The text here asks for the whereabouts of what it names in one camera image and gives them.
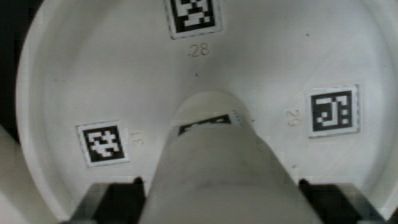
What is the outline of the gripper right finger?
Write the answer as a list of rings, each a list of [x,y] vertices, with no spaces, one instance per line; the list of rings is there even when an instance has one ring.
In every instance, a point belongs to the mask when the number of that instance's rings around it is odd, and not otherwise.
[[[352,184],[313,184],[298,181],[298,189],[323,224],[385,224],[385,219]]]

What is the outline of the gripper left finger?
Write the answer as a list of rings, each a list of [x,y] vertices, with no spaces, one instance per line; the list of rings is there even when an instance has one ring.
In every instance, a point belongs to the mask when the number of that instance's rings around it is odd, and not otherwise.
[[[138,224],[146,203],[144,181],[96,183],[85,193],[74,213],[60,224]]]

